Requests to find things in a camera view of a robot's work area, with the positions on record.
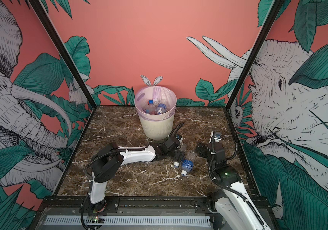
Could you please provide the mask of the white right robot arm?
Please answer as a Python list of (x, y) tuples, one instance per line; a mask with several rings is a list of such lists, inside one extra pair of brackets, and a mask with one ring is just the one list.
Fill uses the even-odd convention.
[(199, 142), (195, 153), (207, 159), (208, 175), (220, 189), (208, 195), (209, 211), (220, 214), (232, 230), (270, 230), (271, 227), (250, 198), (238, 172), (228, 163), (238, 152), (227, 157), (223, 145), (211, 139), (208, 144)]

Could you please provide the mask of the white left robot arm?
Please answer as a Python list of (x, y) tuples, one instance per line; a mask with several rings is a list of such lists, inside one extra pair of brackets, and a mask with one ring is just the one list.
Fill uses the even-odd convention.
[(120, 147), (112, 142), (94, 155), (83, 169), (89, 178), (88, 198), (95, 205), (105, 201), (107, 182), (112, 179), (118, 169), (126, 164), (137, 162), (155, 162), (172, 158), (175, 165), (184, 159), (182, 151), (183, 137), (179, 134), (168, 137), (162, 143), (150, 142), (143, 147)]

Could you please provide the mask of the crushed clear plastic bottle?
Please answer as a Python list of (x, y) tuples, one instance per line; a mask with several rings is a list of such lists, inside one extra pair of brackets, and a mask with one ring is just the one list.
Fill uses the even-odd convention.
[(164, 114), (168, 111), (168, 108), (167, 108), (167, 101), (162, 101), (160, 102), (157, 107), (156, 107), (156, 114), (157, 115), (161, 115), (161, 114)]

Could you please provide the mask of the blue label bottle white cap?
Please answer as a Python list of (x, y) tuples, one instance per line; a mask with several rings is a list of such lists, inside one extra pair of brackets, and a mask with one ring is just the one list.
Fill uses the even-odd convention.
[(185, 143), (182, 143), (181, 147), (175, 149), (174, 155), (172, 157), (172, 159), (174, 160), (175, 168), (178, 168), (180, 164), (183, 162), (183, 160), (185, 159), (186, 150), (187, 150), (187, 145)]

